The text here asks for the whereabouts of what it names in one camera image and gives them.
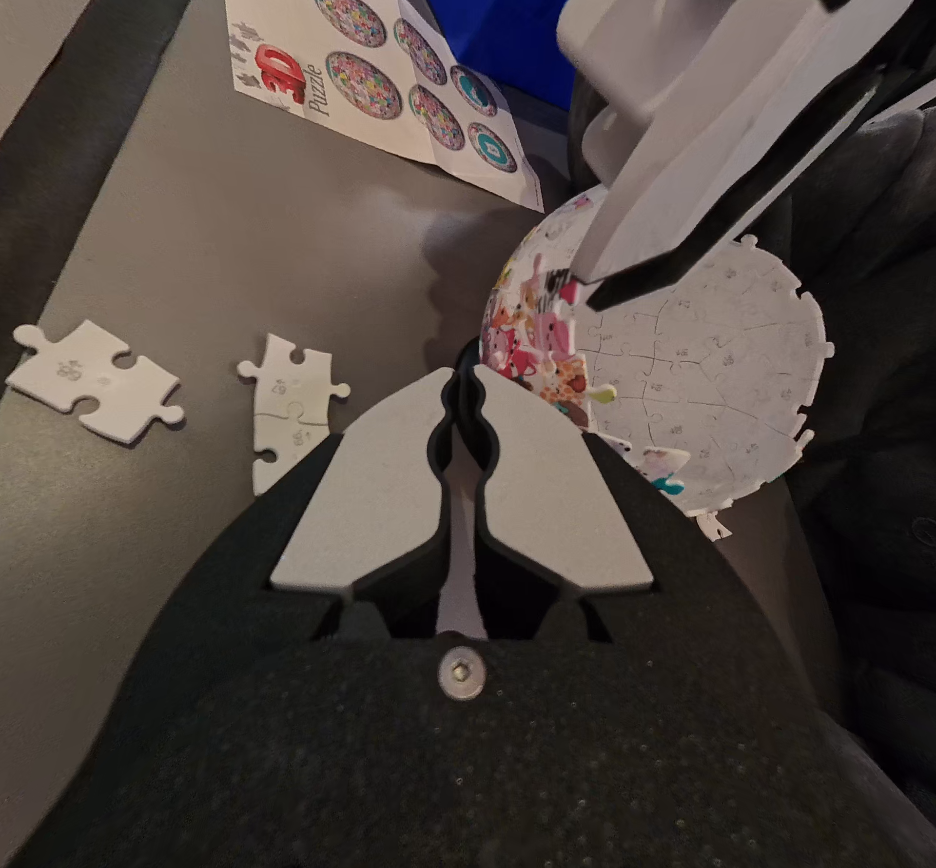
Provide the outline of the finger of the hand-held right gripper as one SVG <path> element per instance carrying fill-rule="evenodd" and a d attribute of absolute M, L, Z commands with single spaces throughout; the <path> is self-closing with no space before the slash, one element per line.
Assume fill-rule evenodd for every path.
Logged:
<path fill-rule="evenodd" d="M 568 0 L 566 57 L 605 102 L 581 156 L 600 182 L 736 182 L 771 150 L 798 175 L 823 151 L 797 75 L 740 75 L 704 46 L 735 0 Z"/>
<path fill-rule="evenodd" d="M 666 289 L 746 230 L 869 105 L 872 15 L 731 6 L 698 41 L 628 37 L 586 159 L 607 190 L 571 261 L 589 307 Z"/>

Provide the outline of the white puzzle leaflet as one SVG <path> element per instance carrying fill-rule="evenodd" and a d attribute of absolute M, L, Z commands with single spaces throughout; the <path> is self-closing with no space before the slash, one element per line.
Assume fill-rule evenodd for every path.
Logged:
<path fill-rule="evenodd" d="M 407 0 L 225 0 L 234 88 L 537 213 L 507 99 Z"/>

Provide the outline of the single white puzzle piece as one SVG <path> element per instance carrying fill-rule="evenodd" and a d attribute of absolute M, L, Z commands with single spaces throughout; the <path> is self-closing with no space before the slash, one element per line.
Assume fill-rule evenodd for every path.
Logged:
<path fill-rule="evenodd" d="M 89 320 L 56 342 L 32 324 L 18 325 L 12 338 L 32 355 L 6 385 L 64 414 L 79 402 L 96 401 L 97 408 L 78 421 L 103 438 L 132 445 L 155 420 L 170 427 L 185 420 L 181 406 L 166 403 L 179 378 L 142 355 L 129 367 L 118 367 L 115 359 L 130 348 Z"/>

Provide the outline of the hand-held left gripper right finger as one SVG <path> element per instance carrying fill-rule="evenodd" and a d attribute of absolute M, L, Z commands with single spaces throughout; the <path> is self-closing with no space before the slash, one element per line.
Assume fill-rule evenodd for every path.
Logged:
<path fill-rule="evenodd" d="M 534 638 L 555 605 L 648 592 L 653 575 L 607 479 L 607 444 L 485 365 L 472 366 L 474 582 L 489 638 Z"/>

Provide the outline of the colourful puzzle ball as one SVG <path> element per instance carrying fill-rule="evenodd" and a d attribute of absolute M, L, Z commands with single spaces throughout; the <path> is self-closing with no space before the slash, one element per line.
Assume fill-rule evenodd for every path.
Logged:
<path fill-rule="evenodd" d="M 527 233 L 489 293 L 481 361 L 598 434 L 710 538 L 714 515 L 790 469 L 813 437 L 825 360 L 821 309 L 754 235 L 709 253 L 677 285 L 596 311 L 546 284 L 598 216 L 595 185 Z"/>

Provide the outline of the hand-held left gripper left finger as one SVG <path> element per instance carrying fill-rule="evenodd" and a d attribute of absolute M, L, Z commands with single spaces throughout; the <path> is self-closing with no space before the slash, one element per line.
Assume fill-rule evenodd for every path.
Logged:
<path fill-rule="evenodd" d="M 374 610 L 391 635 L 435 635 L 450 569 L 453 402 L 441 367 L 358 417 L 337 441 L 270 577 L 297 629 Z"/>

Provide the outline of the two joined white puzzle pieces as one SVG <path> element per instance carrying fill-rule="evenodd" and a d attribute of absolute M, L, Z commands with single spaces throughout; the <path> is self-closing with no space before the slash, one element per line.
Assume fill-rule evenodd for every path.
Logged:
<path fill-rule="evenodd" d="M 267 334 L 262 361 L 238 363 L 238 376 L 253 389 L 253 493 L 261 496 L 331 434 L 330 404 L 350 394 L 332 381 L 332 355 Z"/>

